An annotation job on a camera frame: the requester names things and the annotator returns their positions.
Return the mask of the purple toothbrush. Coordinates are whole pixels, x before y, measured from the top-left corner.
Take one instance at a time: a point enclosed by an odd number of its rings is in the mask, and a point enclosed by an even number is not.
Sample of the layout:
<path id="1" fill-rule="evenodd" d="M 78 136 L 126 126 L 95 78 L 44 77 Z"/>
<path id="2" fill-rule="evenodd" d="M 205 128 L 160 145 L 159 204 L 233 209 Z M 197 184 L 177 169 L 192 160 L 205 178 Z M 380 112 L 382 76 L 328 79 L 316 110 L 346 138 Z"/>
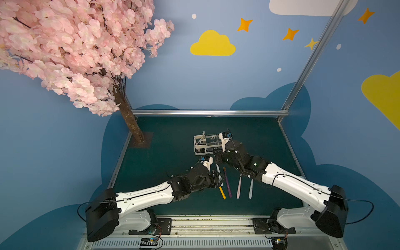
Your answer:
<path id="1" fill-rule="evenodd" d="M 229 178 L 228 178 L 226 167 L 223 167 L 223 170 L 224 170 L 224 174 L 225 174 L 225 179 L 226 179 L 226 185 L 227 185 L 229 198 L 232 198 L 232 193 L 231 193 L 231 188 L 230 188 L 230 184 L 229 184 Z"/>

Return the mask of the yellow toothbrush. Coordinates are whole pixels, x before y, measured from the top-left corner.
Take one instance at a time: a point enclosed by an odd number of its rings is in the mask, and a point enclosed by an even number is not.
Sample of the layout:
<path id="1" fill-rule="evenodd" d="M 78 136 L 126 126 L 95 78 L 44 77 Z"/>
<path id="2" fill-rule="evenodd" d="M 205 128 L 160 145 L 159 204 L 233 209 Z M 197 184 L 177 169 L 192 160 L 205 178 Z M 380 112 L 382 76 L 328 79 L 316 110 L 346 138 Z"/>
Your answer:
<path id="1" fill-rule="evenodd" d="M 220 190 L 220 193 L 221 193 L 223 199 L 226 200 L 226 195 L 225 195 L 225 193 L 223 191 L 223 188 L 221 186 L 219 187 L 219 190 Z"/>

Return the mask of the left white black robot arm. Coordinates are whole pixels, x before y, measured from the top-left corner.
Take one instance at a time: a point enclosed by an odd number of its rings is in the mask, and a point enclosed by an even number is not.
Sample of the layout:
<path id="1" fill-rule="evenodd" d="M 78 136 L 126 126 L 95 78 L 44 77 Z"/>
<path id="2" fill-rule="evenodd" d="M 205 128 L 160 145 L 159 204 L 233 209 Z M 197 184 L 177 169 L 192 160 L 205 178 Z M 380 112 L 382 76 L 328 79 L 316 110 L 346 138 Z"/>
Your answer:
<path id="1" fill-rule="evenodd" d="M 204 189 L 218 189 L 224 179 L 205 162 L 147 189 L 119 193 L 107 189 L 85 208 L 87 241 L 102 240 L 114 231 L 152 232 L 158 224 L 153 206 L 183 201 Z"/>

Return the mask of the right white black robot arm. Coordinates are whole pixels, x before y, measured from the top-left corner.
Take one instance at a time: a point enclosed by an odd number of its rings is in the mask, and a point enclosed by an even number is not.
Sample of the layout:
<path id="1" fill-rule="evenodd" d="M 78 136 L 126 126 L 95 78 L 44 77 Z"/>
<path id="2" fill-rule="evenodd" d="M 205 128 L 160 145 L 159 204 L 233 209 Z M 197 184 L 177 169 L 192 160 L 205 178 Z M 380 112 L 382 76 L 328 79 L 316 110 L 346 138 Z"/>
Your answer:
<path id="1" fill-rule="evenodd" d="M 243 176 L 279 188 L 305 203 L 303 208 L 274 210 L 267 222 L 270 231 L 283 234 L 298 227 L 307 227 L 317 228 L 335 238 L 344 236 L 349 207 L 343 188 L 315 184 L 273 162 L 251 156 L 238 141 L 228 141 L 213 154 L 217 163 L 225 163 Z"/>

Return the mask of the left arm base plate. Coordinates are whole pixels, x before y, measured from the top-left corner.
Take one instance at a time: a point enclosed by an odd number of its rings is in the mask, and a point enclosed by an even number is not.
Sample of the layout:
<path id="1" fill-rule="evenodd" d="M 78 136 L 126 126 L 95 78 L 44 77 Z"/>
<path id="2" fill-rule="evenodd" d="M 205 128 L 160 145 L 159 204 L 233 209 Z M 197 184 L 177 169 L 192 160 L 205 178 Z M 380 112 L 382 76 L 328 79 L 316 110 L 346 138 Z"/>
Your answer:
<path id="1" fill-rule="evenodd" d="M 171 234 L 171 218 L 158 218 L 157 222 L 151 222 L 149 228 L 144 231 L 129 230 L 129 235 L 170 235 Z"/>

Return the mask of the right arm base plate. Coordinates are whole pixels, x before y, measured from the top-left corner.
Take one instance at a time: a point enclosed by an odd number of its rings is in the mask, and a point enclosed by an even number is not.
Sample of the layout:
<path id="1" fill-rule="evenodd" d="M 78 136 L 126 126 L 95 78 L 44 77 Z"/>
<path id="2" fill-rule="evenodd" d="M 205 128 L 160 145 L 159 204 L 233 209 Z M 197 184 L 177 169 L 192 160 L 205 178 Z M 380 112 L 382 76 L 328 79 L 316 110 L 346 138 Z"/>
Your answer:
<path id="1" fill-rule="evenodd" d="M 296 234 L 294 227 L 285 228 L 275 218 L 253 218 L 255 234 Z"/>

